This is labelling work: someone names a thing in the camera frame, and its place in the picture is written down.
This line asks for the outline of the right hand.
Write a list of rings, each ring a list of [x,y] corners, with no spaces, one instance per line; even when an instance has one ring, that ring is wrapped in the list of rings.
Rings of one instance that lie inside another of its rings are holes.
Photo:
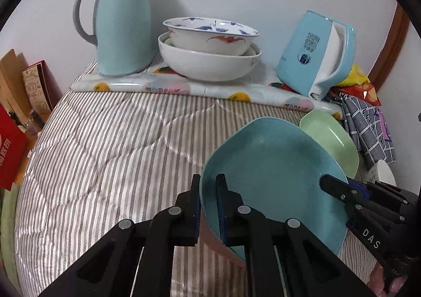
[[[390,293],[397,293],[400,288],[404,285],[407,278],[405,276],[396,278],[388,287]],[[385,291],[385,272],[383,267],[377,262],[370,273],[370,278],[367,283],[368,288],[379,297],[387,297],[387,291]]]

